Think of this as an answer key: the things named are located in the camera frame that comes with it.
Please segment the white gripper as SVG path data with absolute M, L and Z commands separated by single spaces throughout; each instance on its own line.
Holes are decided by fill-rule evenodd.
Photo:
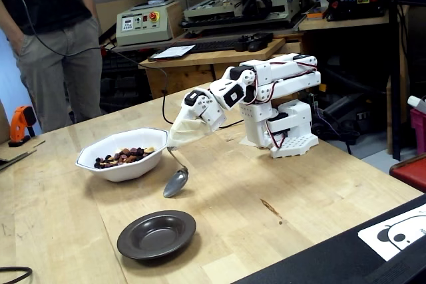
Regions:
M 226 120 L 224 109 L 210 90 L 192 90 L 184 97 L 184 117 L 202 120 L 212 132 Z

